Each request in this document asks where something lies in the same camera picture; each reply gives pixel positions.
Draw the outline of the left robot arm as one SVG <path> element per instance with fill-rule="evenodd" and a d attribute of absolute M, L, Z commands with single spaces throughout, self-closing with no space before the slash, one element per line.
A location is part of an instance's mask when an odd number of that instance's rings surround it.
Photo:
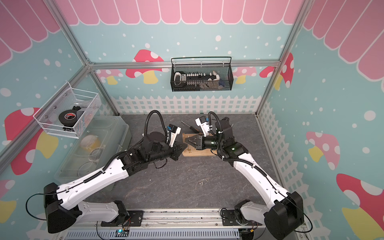
<path fill-rule="evenodd" d="M 170 124 L 162 125 L 163 132 L 148 132 L 153 114 L 145 121 L 143 138 L 132 148 L 113 155 L 105 166 L 66 184 L 51 183 L 44 187 L 44 209 L 48 232 L 56 234 L 74 224 L 100 222 L 103 226 L 126 226 L 130 214 L 122 201 L 110 203 L 89 203 L 85 199 L 105 187 L 128 178 L 148 168 L 154 162 L 172 159 L 177 161 L 187 144 L 176 137 L 181 128 Z"/>

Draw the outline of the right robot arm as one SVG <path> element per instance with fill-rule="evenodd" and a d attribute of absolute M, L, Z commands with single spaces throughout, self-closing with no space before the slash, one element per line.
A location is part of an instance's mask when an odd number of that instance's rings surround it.
<path fill-rule="evenodd" d="M 297 192 L 290 193 L 273 180 L 254 160 L 249 150 L 237 142 L 230 119 L 219 119 L 209 112 L 195 120 L 202 133 L 185 140 L 198 151 L 216 150 L 218 157 L 239 171 L 257 190 L 265 207 L 244 200 L 235 207 L 235 216 L 240 224 L 257 222 L 266 226 L 277 240 L 283 240 L 296 231 L 305 220 L 303 198 Z"/>

